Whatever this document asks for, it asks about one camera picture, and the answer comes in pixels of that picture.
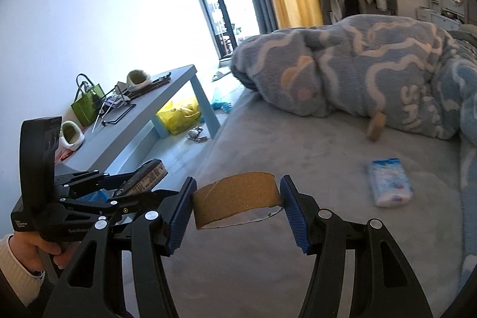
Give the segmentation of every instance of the yellow plastic bag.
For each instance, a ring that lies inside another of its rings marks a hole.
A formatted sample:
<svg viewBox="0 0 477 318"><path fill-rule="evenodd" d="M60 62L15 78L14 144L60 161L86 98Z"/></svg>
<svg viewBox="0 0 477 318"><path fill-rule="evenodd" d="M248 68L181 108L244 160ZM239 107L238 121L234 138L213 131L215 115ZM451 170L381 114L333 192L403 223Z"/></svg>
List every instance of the yellow plastic bag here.
<svg viewBox="0 0 477 318"><path fill-rule="evenodd" d="M193 126L200 118L199 103L195 97L186 97L175 102L169 100L156 116L171 134L177 135Z"/></svg>

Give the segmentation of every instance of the packet of wet wipes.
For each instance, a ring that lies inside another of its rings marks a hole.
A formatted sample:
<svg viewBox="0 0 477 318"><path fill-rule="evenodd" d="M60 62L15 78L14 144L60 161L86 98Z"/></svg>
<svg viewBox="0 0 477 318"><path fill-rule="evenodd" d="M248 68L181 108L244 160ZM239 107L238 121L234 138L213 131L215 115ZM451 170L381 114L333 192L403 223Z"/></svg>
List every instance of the packet of wet wipes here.
<svg viewBox="0 0 477 318"><path fill-rule="evenodd" d="M372 161L366 167L376 206L393 208L413 197L411 182L397 158Z"/></svg>

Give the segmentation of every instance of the cork tape roll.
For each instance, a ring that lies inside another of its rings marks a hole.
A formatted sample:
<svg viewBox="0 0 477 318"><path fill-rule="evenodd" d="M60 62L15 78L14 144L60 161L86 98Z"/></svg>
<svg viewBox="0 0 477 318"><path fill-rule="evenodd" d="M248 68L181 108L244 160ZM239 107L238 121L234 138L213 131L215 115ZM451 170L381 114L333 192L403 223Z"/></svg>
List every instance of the cork tape roll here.
<svg viewBox="0 0 477 318"><path fill-rule="evenodd" d="M386 125L387 116L381 112L376 113L369 122L366 137L376 142L380 137Z"/></svg>
<svg viewBox="0 0 477 318"><path fill-rule="evenodd" d="M250 209L282 205L275 176L260 171L232 175L201 187L192 199L197 229Z"/></svg>

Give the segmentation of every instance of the white slipper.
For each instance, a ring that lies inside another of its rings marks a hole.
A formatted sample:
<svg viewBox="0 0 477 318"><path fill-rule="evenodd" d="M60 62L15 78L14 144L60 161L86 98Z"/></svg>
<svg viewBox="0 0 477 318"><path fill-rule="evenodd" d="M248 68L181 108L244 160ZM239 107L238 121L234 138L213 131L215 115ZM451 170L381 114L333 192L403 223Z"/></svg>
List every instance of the white slipper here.
<svg viewBox="0 0 477 318"><path fill-rule="evenodd" d="M76 151L84 141L84 134L74 121L67 120L61 125L60 145L65 149Z"/></svg>
<svg viewBox="0 0 477 318"><path fill-rule="evenodd" d="M130 92L136 92L152 84L151 75L140 69L131 70L127 74L126 84Z"/></svg>

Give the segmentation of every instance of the slipper on floor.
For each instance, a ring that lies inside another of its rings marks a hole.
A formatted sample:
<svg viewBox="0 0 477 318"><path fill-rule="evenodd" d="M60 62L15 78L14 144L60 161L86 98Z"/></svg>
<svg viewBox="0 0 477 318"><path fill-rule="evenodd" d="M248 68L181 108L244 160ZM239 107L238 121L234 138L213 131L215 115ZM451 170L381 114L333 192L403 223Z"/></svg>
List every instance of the slipper on floor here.
<svg viewBox="0 0 477 318"><path fill-rule="evenodd" d="M212 77L212 81L217 81L217 80L220 80L223 76L226 76L228 75L229 73L232 73L231 70L229 70L228 72L226 73L222 73L220 71L218 71L216 74L214 74L214 76Z"/></svg>

